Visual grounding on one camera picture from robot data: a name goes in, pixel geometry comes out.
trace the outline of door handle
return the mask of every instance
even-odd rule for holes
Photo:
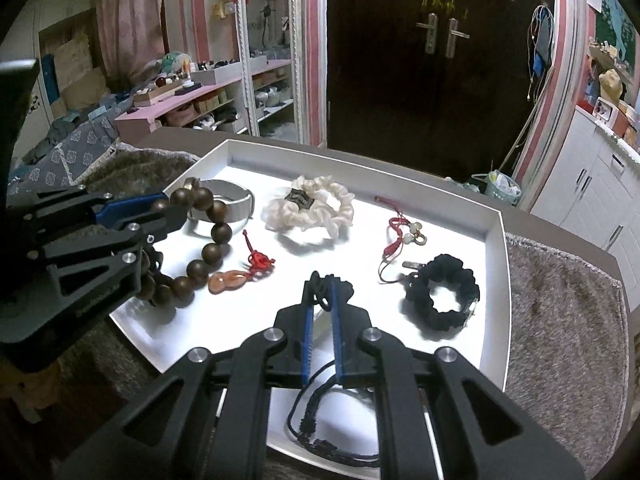
[[[582,189],[580,190],[581,193],[585,192],[585,190],[589,187],[589,184],[591,183],[592,180],[593,179],[590,176],[587,177],[587,180],[585,180],[584,184],[582,184]]]
[[[447,50],[444,55],[449,59],[453,59],[456,55],[456,41],[458,38],[464,38],[465,40],[470,38],[468,34],[458,30],[458,23],[459,22],[456,18],[451,18],[449,20],[449,37],[447,38]]]
[[[433,54],[436,51],[438,15],[435,12],[432,12],[427,16],[427,23],[416,23],[415,26],[427,29],[427,42],[424,44],[424,51],[426,54]]]
[[[616,157],[616,155],[611,155],[611,160],[615,162],[617,165],[619,165],[620,171],[623,171],[625,169],[625,165],[622,163],[622,161],[619,158]]]
[[[618,240],[618,237],[620,236],[622,229],[624,229],[624,226],[622,225],[619,225],[618,227],[616,227],[616,230],[613,231],[613,234],[609,238],[609,241],[607,243],[607,249],[609,249],[614,243],[616,243],[616,240]]]
[[[578,180],[575,181],[575,185],[576,186],[580,186],[580,181],[582,180],[582,178],[584,177],[584,174],[587,173],[587,170],[582,170],[580,172],[580,176],[578,177]]]

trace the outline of green basket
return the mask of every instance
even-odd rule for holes
[[[502,176],[507,179],[509,184],[511,184],[512,186],[516,186],[518,188],[518,194],[517,195],[512,196],[512,195],[506,194],[505,192],[501,191],[492,182],[492,180],[489,178],[489,175],[487,173],[477,173],[475,175],[472,175],[471,178],[474,178],[476,180],[479,180],[480,182],[485,182],[486,183],[486,190],[484,190],[484,194],[486,196],[490,196],[492,198],[497,198],[498,200],[501,200],[502,202],[506,202],[507,204],[511,204],[513,206],[518,205],[518,202],[520,201],[520,198],[522,197],[522,190],[520,189],[520,186],[518,186],[518,183],[515,180],[513,180],[510,176],[505,175],[504,173],[502,174]]]

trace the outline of gray floral bedsheet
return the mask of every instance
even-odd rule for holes
[[[72,186],[118,138],[115,118],[132,106],[132,99],[113,105],[95,119],[80,124],[24,177],[9,185],[9,195],[44,186]]]

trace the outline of red cord keychain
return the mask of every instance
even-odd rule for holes
[[[409,220],[404,216],[400,208],[394,202],[386,198],[382,198],[381,196],[375,197],[374,200],[376,202],[380,202],[388,205],[389,207],[392,207],[398,215],[389,219],[389,227],[391,227],[396,232],[398,238],[396,239],[396,241],[391,242],[388,246],[386,246],[382,251],[382,261],[378,266],[378,277],[380,278],[381,282],[398,283],[402,280],[402,278],[393,281],[385,280],[382,277],[382,272],[392,263],[393,260],[395,260],[400,255],[405,244],[415,242],[418,245],[424,245],[425,243],[427,243],[427,237],[420,232],[420,229],[422,229],[422,224],[420,222],[409,222]],[[402,232],[400,226],[403,225],[409,227],[408,233]]]
[[[256,251],[249,241],[246,229],[242,231],[246,246],[249,249],[249,269],[244,270],[228,270],[227,272],[214,272],[209,278],[209,292],[218,294],[223,290],[235,289],[243,286],[248,280],[254,279],[255,276],[268,274],[273,269],[276,260],[269,258],[266,254]]]

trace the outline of poster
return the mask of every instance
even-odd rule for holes
[[[636,29],[618,0],[602,0],[596,12],[596,41],[607,41],[618,50],[620,61],[633,76],[636,70]]]

